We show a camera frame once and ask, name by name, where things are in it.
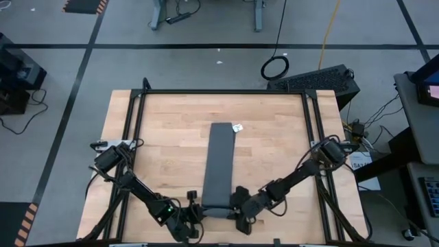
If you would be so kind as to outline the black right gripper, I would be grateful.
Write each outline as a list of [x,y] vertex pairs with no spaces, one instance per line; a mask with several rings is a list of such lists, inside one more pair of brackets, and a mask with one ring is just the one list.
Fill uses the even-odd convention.
[[229,202],[231,207],[238,207],[240,213],[245,217],[235,220],[236,229],[245,235],[251,234],[252,225],[255,223],[254,217],[272,205],[272,200],[267,195],[250,196],[249,190],[242,186],[235,188]]

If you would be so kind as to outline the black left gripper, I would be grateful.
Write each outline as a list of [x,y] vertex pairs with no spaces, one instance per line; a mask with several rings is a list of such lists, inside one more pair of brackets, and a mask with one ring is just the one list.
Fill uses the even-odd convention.
[[188,242],[191,239],[198,239],[200,237],[200,231],[194,224],[199,224],[205,218],[205,215],[203,214],[204,209],[196,202],[197,197],[198,193],[196,190],[188,191],[187,200],[189,201],[189,206],[177,207],[176,213],[172,216],[176,223],[190,223],[189,225],[183,224],[176,227],[177,242]]

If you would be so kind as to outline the grey waffle-weave towel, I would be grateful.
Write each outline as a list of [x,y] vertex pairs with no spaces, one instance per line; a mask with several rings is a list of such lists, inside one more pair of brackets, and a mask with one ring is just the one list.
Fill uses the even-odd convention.
[[230,122],[212,123],[202,190],[203,215],[228,219],[232,193],[235,131]]

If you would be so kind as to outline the white printed sheet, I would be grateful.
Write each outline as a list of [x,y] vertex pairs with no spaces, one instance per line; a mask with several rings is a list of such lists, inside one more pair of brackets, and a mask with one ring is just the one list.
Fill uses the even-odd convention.
[[[372,157],[369,152],[353,152],[349,156],[351,162],[351,168],[356,171],[362,167],[365,167],[372,163]],[[357,184],[360,191],[380,191],[381,186],[377,177],[359,181],[358,177],[355,176]]]

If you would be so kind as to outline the black power adapter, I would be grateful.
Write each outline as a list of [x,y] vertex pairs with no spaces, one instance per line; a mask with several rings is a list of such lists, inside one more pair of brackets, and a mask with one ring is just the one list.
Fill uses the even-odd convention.
[[351,123],[351,134],[355,138],[363,138],[364,137],[364,129],[365,129],[365,125],[364,125],[364,123],[361,123],[360,121],[353,121]]

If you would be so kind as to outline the black perforated computer case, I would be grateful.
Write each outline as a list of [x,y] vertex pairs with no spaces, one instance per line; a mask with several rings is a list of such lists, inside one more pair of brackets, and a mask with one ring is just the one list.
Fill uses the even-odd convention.
[[340,64],[268,82],[267,89],[276,91],[287,91],[288,89],[291,91],[296,89],[334,91],[338,109],[342,110],[360,92],[354,78],[353,70]]

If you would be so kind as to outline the black desk foot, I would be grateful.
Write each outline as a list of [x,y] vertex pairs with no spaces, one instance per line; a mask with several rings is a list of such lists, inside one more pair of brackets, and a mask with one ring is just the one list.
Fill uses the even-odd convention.
[[390,147],[390,153],[355,170],[357,182],[363,182],[394,169],[401,168],[410,162],[421,162],[420,154],[410,127],[388,141],[388,145]]

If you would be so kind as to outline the grey desk top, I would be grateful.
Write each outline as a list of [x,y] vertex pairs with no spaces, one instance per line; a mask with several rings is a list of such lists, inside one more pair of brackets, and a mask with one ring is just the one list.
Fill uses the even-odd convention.
[[439,180],[439,165],[424,165],[422,163],[411,162],[407,164],[407,168],[414,188],[418,207],[420,209],[421,221],[423,222],[426,231],[432,237],[436,238],[436,240],[431,240],[431,246],[439,247],[439,217],[432,217],[430,215],[418,180],[420,177],[434,177]]
[[394,81],[421,161],[439,165],[439,107],[418,102],[416,85],[407,74],[395,74]]

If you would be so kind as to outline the black orange-striped floor mat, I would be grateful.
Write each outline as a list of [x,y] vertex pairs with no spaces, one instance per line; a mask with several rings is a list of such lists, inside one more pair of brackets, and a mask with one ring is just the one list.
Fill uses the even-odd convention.
[[0,202],[0,247],[24,247],[37,211],[36,203]]
[[76,14],[101,14],[108,0],[67,0],[63,12]]

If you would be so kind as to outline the black keypad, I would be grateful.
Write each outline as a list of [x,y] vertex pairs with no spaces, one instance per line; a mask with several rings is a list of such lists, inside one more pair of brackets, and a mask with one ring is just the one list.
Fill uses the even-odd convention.
[[434,177],[420,177],[420,187],[432,217],[439,217],[439,180]]

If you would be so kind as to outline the grey desk leg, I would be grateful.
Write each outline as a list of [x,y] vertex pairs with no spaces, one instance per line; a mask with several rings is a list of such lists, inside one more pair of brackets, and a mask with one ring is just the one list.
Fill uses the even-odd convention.
[[254,30],[260,32],[263,28],[263,0],[254,0]]
[[149,24],[151,30],[155,31],[161,23],[161,18],[165,17],[167,10],[167,0],[152,0],[154,4],[152,18]]

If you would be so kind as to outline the black power strip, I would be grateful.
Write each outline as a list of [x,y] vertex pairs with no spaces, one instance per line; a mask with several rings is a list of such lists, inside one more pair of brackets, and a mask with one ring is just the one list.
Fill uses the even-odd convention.
[[172,25],[172,24],[177,23],[179,21],[185,20],[185,19],[189,18],[190,16],[191,16],[190,12],[185,12],[183,14],[178,14],[175,17],[168,17],[168,18],[165,19],[165,21],[168,24]]

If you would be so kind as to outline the black laptop screen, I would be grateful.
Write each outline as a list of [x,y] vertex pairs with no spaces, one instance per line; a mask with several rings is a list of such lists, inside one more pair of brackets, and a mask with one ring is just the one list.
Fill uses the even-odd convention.
[[409,75],[420,104],[439,108],[439,54]]

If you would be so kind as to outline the black equipment case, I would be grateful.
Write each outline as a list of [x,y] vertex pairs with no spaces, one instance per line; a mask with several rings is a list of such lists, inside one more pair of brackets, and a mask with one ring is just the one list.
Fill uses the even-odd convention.
[[0,32],[0,116],[22,115],[47,72],[21,49],[9,49],[13,42]]

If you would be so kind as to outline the black aluminium table frame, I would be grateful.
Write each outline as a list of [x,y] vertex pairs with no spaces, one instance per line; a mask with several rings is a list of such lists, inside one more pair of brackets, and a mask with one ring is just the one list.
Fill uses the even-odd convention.
[[[208,152],[209,130],[213,122],[241,124],[236,134],[233,185],[255,193],[267,182],[292,172],[309,149],[309,122],[315,140],[322,134],[313,113],[312,98],[307,99],[309,118],[305,120],[302,95],[259,90],[161,90],[145,95],[140,126],[136,125],[137,95],[132,90],[111,93],[101,138],[131,139],[139,129],[145,143],[138,148],[134,172],[153,191],[188,204],[186,192],[202,193]],[[130,96],[134,106],[128,134],[124,127]],[[344,137],[342,121],[333,91],[316,92],[323,135]],[[368,236],[364,212],[354,174],[343,166],[333,172],[338,205],[362,237]],[[112,185],[97,178],[90,186],[76,238],[85,237],[98,223],[110,203]],[[134,196],[126,203],[123,224],[124,242],[175,244],[165,226],[160,227]],[[257,216],[251,235],[235,228],[232,220],[206,218],[201,243],[206,244],[323,244],[322,225],[316,182],[308,178],[287,195],[287,213],[276,217],[263,211]]]

